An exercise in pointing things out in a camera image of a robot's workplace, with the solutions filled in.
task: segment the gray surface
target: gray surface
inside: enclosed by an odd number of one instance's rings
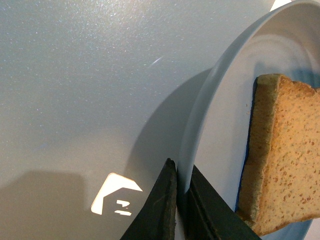
[[[1,1],[0,238],[118,239],[209,69],[272,4]],[[130,217],[90,212],[112,172],[144,191]]]

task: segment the white plate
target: white plate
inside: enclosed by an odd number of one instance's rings
[[[265,15],[222,55],[205,81],[184,133],[178,163],[179,198],[193,164],[235,209],[245,160],[257,76],[283,73],[320,87],[320,5],[294,1]],[[264,240],[302,240],[311,221],[293,223]]]

